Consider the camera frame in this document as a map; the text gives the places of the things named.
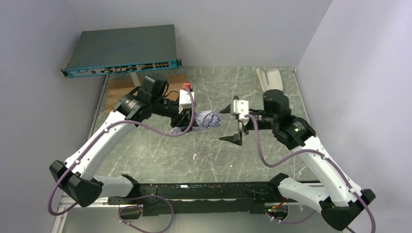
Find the beige umbrella pouch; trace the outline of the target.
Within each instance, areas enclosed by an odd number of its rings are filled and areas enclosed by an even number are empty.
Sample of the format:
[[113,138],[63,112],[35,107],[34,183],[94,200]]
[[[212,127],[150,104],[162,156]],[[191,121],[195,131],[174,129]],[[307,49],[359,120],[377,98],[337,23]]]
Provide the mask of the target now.
[[264,71],[263,69],[258,67],[256,69],[256,72],[262,92],[266,92],[268,90],[284,90],[279,69],[274,68],[268,71]]

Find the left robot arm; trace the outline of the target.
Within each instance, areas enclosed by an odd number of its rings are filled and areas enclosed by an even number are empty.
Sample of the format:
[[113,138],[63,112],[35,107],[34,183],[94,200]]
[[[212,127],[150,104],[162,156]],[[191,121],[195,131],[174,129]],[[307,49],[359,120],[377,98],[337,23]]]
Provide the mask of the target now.
[[61,189],[81,207],[87,207],[99,198],[131,200],[139,197],[140,184],[131,176],[104,177],[98,176],[96,172],[114,147],[137,127],[174,136],[143,123],[152,115],[168,117],[172,123],[183,123],[185,130],[175,136],[189,132],[195,117],[192,88],[189,83],[184,83],[177,101],[171,101],[165,96],[168,87],[167,78],[161,75],[145,76],[141,85],[118,100],[101,127],[80,149],[63,162],[52,162],[49,169],[56,185],[49,202],[52,202],[57,189]]

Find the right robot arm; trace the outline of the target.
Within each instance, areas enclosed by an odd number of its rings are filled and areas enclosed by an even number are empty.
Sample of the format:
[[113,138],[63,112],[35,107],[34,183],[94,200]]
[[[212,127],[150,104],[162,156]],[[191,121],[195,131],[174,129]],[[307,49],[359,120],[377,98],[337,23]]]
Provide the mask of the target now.
[[271,130],[274,138],[290,151],[289,157],[299,157],[323,186],[317,189],[280,173],[269,181],[270,195],[310,207],[338,231],[350,230],[355,218],[366,211],[371,231],[376,231],[376,221],[368,207],[376,197],[374,192],[361,188],[341,170],[310,124],[292,114],[289,98],[281,90],[264,92],[261,110],[251,109],[248,101],[234,97],[222,113],[233,115],[238,123],[238,132],[222,137],[223,141],[242,145],[242,136],[254,130],[257,151],[262,154],[258,132]]

